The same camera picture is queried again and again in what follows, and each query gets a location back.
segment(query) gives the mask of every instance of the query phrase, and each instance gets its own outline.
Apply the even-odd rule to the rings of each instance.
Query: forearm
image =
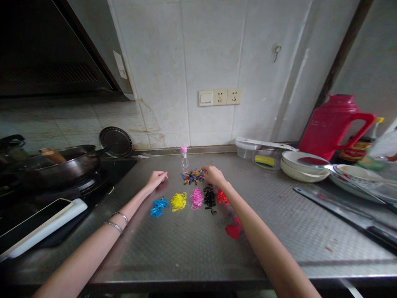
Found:
[[[302,269],[256,212],[230,183],[220,186],[278,297],[320,297]]]
[[[150,193],[151,190],[144,187],[120,212],[130,220]],[[127,225],[121,215],[114,215],[110,221],[122,229]],[[100,227],[63,262],[34,297],[77,297],[119,236],[119,231],[110,225]]]

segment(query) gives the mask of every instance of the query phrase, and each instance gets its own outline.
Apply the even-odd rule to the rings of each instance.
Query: smartphone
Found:
[[[7,255],[39,230],[73,206],[67,199],[57,199],[20,224],[0,235],[0,255]]]

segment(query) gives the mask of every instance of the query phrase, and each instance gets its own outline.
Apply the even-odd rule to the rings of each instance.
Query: bracelet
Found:
[[[115,223],[112,222],[112,221],[106,221],[106,222],[104,222],[103,224],[111,225],[112,227],[115,227],[115,228],[120,232],[120,234],[123,233],[123,229],[121,228],[121,226],[115,224]]]
[[[112,216],[114,216],[116,214],[120,214],[122,217],[124,217],[126,224],[128,224],[128,218],[123,213],[117,211],[117,212],[113,213]]]

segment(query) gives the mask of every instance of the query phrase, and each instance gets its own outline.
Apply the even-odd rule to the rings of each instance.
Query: gas stove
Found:
[[[2,222],[17,225],[59,198],[82,199],[87,205],[87,209],[40,241],[34,248],[57,246],[104,197],[113,191],[114,186],[132,169],[135,163],[135,160],[102,159],[100,168],[91,177],[72,187],[50,192],[32,192],[15,184],[10,187],[0,187],[2,203],[0,204],[0,218]],[[6,226],[0,226],[0,235],[2,229],[7,229]]]

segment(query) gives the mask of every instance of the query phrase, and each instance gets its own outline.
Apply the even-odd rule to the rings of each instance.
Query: spoon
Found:
[[[302,158],[299,158],[297,160],[297,162],[309,164],[311,166],[314,166],[315,168],[324,168],[324,166],[330,165],[330,163],[328,163],[328,162],[326,162],[324,160],[321,160],[321,159],[314,158],[314,157],[302,157]],[[357,178],[360,178],[360,179],[364,179],[364,180],[367,180],[367,181],[381,182],[381,183],[386,183],[386,184],[397,185],[397,181],[374,176],[374,175],[372,175],[371,172],[368,172],[367,170],[365,170],[363,168],[355,167],[355,171],[356,172],[354,174],[350,174],[347,171],[344,171],[344,172],[346,172],[346,174],[350,174],[350,175],[352,175],[354,177],[357,177]]]
[[[317,159],[317,158],[314,158],[314,157],[302,157],[302,158],[297,159],[297,162],[299,162],[301,164],[304,164],[304,165],[314,166],[315,168],[323,168],[323,169],[330,170],[331,172],[333,172],[337,176],[342,177],[343,179],[346,179],[345,176],[339,174],[334,169],[334,166],[332,164],[330,164],[329,162],[327,162],[327,161],[324,161],[324,160],[321,160],[321,159]],[[397,207],[395,207],[393,204],[391,204],[391,203],[389,203],[389,202],[387,202],[387,201],[375,196],[371,191],[369,191],[368,189],[356,184],[351,179],[349,179],[349,183],[353,184],[355,187],[357,187],[358,189],[360,189],[363,192],[367,193],[368,195],[370,195],[371,197],[373,197],[377,201],[381,202],[391,212],[397,214]]]
[[[58,151],[52,148],[41,149],[40,153],[56,164],[67,161]]]

